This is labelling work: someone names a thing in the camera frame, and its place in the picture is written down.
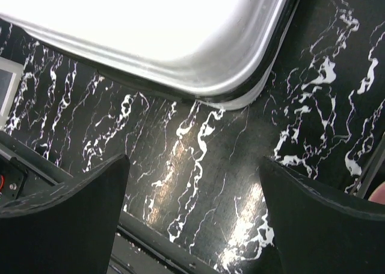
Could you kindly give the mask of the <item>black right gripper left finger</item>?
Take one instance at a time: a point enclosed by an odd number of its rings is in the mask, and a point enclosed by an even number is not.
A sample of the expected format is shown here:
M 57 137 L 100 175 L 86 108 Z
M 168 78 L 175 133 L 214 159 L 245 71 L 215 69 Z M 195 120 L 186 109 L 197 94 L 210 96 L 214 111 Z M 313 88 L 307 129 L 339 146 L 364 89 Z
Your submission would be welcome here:
M 116 155 L 1 207 L 1 273 L 106 273 L 130 169 Z

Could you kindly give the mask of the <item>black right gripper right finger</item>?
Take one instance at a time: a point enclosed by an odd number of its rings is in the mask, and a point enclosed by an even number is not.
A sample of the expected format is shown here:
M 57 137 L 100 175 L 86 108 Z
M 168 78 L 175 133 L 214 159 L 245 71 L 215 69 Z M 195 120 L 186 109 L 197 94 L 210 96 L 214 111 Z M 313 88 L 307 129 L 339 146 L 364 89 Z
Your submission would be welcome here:
M 259 178 L 285 273 L 384 273 L 384 205 L 268 157 Z

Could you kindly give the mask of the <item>space astronaut hard-shell suitcase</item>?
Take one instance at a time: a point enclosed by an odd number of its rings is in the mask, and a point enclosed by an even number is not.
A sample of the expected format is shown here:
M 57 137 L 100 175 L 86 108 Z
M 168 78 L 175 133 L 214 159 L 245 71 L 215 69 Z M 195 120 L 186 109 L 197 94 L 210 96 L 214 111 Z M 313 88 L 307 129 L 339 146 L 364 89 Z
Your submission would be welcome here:
M 300 0 L 1 0 L 1 19 L 130 89 L 238 110 Z

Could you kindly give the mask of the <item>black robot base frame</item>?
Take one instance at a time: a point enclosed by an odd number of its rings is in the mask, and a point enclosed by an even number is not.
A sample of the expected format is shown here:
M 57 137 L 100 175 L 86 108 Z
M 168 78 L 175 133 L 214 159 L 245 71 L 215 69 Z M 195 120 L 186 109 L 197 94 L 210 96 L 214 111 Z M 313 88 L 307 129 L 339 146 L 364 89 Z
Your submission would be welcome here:
M 212 273 L 183 249 L 120 221 L 130 169 L 118 154 L 72 176 L 1 134 L 2 273 Z

